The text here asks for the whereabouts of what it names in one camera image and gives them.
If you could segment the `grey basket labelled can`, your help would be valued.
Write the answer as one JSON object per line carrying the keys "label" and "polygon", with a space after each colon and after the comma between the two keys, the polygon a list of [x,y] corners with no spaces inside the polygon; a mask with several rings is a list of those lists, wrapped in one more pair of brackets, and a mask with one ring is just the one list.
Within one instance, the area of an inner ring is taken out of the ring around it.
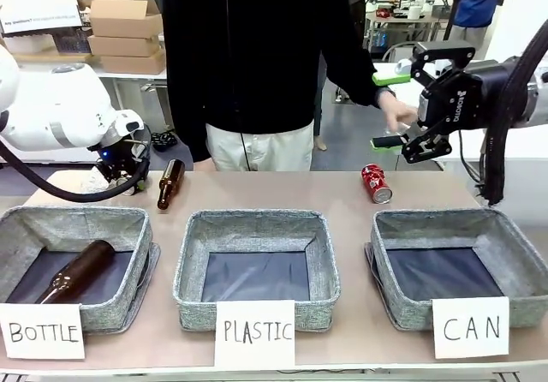
{"label": "grey basket labelled can", "polygon": [[436,299],[506,296],[512,328],[548,313],[548,263],[496,209],[377,212],[364,252],[400,331],[430,331]]}

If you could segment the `open cardboard box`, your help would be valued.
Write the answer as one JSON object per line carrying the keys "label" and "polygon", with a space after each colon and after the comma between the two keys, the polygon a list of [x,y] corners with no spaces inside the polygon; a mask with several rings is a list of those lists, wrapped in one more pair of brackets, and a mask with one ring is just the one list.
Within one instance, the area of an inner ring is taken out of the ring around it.
{"label": "open cardboard box", "polygon": [[154,0],[76,0],[89,8],[93,35],[106,38],[149,39],[163,32],[163,20]]}

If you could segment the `grey basket labelled plastic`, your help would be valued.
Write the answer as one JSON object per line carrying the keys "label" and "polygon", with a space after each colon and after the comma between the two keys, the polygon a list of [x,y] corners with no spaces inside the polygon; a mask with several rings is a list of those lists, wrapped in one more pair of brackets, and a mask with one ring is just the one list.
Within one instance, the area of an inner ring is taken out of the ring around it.
{"label": "grey basket labelled plastic", "polygon": [[340,294],[319,212],[202,210],[188,220],[173,281],[185,331],[214,330],[219,301],[292,300],[297,331],[324,332]]}

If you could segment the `white background table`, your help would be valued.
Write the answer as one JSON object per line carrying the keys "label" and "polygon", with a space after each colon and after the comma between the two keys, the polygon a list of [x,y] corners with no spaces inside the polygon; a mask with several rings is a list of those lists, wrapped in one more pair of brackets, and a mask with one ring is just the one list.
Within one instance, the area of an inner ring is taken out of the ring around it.
{"label": "white background table", "polygon": [[[459,154],[479,175],[483,130],[464,130],[449,137],[452,152],[437,158],[441,170],[460,177],[477,200],[479,190],[469,178]],[[548,120],[531,128],[514,128],[508,133],[505,148],[503,200],[497,208],[518,224],[548,226]]]}

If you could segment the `brown glass bottle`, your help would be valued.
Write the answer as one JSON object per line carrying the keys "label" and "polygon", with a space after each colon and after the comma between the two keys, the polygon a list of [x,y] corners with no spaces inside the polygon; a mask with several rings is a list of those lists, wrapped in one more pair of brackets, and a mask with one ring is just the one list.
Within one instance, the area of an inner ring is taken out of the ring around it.
{"label": "brown glass bottle", "polygon": [[115,249],[104,240],[89,243],[50,280],[36,304],[73,303],[113,263]]}
{"label": "brown glass bottle", "polygon": [[157,208],[165,211],[170,205],[170,201],[177,193],[185,173],[185,164],[180,159],[171,159],[167,163],[164,173],[160,178],[159,196],[157,202]]}

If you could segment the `white paper label bottle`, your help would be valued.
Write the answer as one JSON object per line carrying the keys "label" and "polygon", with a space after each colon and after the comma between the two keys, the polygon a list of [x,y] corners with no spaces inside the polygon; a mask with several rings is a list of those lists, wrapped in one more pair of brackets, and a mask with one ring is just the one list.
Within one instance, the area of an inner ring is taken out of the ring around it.
{"label": "white paper label bottle", "polygon": [[22,360],[83,360],[78,304],[0,304],[7,357]]}

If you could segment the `red soda can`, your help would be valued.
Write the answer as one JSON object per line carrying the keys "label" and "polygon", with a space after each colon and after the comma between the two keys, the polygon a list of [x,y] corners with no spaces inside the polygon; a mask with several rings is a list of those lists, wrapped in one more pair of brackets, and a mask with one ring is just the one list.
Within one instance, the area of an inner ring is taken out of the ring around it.
{"label": "red soda can", "polygon": [[392,190],[385,180],[384,171],[377,164],[366,165],[361,177],[373,203],[387,204],[391,201]]}

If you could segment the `white printed box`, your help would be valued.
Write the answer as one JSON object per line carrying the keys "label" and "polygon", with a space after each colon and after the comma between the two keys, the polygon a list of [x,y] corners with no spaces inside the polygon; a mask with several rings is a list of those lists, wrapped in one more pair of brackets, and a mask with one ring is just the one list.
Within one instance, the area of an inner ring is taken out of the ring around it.
{"label": "white printed box", "polygon": [[79,0],[0,0],[0,33],[81,25]]}

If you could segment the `white paper label plastic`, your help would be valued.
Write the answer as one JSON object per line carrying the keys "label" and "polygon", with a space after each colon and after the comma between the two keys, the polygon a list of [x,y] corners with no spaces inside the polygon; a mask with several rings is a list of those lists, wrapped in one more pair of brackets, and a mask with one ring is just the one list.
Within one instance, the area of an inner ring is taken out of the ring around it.
{"label": "white paper label plastic", "polygon": [[220,301],[216,310],[216,369],[287,370],[295,365],[293,301]]}

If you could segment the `white paper label can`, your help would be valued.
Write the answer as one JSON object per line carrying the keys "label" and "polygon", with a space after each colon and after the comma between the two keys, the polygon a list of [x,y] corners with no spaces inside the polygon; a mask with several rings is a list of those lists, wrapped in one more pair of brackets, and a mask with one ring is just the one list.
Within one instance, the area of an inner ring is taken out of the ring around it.
{"label": "white paper label can", "polygon": [[436,299],[432,328],[437,359],[507,355],[509,298]]}

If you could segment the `black shoes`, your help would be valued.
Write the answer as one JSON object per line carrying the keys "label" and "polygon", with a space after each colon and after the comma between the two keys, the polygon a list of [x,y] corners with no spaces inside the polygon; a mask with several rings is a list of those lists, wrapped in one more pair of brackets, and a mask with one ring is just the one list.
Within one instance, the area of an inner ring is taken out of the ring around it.
{"label": "black shoes", "polygon": [[170,132],[152,133],[151,134],[152,147],[158,152],[166,152],[173,146],[178,144],[178,139]]}

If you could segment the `grey basket labelled bottle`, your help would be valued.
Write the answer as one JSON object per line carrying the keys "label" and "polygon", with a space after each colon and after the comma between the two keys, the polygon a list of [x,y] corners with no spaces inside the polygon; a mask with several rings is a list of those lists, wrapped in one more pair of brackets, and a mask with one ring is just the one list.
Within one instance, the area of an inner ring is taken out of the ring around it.
{"label": "grey basket labelled bottle", "polygon": [[86,334],[126,331],[159,258],[148,214],[108,206],[16,206],[0,216],[0,303],[34,303],[95,240],[115,250],[112,264],[76,298]]}

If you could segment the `person's black sweater torso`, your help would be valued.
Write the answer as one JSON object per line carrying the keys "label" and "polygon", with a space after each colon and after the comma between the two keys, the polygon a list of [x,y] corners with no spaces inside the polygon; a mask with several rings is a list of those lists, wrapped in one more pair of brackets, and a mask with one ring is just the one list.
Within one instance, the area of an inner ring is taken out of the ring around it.
{"label": "person's black sweater torso", "polygon": [[309,125],[322,46],[359,40],[348,0],[164,0],[162,17],[173,120],[198,162],[210,156],[207,125],[242,134]]}

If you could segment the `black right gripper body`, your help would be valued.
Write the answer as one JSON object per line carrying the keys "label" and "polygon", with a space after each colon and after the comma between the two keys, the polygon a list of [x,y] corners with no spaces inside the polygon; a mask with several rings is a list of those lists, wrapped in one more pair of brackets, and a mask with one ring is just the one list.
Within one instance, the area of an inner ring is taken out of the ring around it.
{"label": "black right gripper body", "polygon": [[447,72],[425,87],[420,94],[419,124],[432,128],[483,128],[485,93],[477,75],[463,71]]}

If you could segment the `flat closed cardboard box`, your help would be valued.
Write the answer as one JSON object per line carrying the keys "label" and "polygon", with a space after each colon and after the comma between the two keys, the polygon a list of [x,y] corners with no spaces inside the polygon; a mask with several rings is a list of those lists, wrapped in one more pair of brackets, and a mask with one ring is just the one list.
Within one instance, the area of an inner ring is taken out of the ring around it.
{"label": "flat closed cardboard box", "polygon": [[90,36],[92,54],[99,57],[151,57],[162,52],[158,37],[149,39]]}
{"label": "flat closed cardboard box", "polygon": [[114,74],[158,75],[164,71],[165,53],[159,50],[149,57],[100,57],[106,72]]}

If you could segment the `person's left hand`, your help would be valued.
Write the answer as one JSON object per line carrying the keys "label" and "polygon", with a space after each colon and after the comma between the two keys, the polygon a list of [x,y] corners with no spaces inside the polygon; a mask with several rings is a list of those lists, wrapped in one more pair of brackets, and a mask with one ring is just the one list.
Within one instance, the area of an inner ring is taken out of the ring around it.
{"label": "person's left hand", "polygon": [[391,93],[381,93],[378,97],[378,106],[384,113],[388,129],[391,132],[397,132],[400,124],[411,125],[417,120],[417,110],[406,105]]}

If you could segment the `wooden background table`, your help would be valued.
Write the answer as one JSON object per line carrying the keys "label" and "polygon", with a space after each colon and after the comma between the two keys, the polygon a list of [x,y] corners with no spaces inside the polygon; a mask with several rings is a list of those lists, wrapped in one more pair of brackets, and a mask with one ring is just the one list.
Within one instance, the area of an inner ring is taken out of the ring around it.
{"label": "wooden background table", "polygon": [[364,47],[371,53],[387,51],[400,43],[434,40],[447,27],[449,20],[422,15],[419,19],[381,17],[366,13]]}

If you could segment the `person's white trousers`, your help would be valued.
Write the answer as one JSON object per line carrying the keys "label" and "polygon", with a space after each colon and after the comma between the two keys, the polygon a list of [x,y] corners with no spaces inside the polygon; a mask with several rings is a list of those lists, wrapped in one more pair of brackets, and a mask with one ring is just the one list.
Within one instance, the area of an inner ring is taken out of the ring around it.
{"label": "person's white trousers", "polygon": [[206,126],[207,148],[220,171],[309,171],[313,125],[277,134],[241,134]]}

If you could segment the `person's left forearm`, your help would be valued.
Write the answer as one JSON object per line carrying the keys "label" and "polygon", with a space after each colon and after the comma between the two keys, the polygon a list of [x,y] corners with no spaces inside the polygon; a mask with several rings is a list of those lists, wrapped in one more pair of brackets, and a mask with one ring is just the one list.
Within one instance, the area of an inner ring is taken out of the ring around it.
{"label": "person's left forearm", "polygon": [[375,83],[377,73],[369,54],[360,47],[355,33],[334,39],[322,46],[327,77],[360,105],[381,108],[383,94],[395,97],[389,87]]}

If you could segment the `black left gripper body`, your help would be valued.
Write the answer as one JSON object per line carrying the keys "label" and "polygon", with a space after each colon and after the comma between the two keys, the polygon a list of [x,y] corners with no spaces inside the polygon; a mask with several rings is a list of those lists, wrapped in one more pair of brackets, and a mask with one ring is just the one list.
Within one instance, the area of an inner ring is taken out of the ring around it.
{"label": "black left gripper body", "polygon": [[112,146],[98,150],[96,168],[110,184],[121,185],[134,176],[143,184],[150,165],[150,143],[124,137]]}

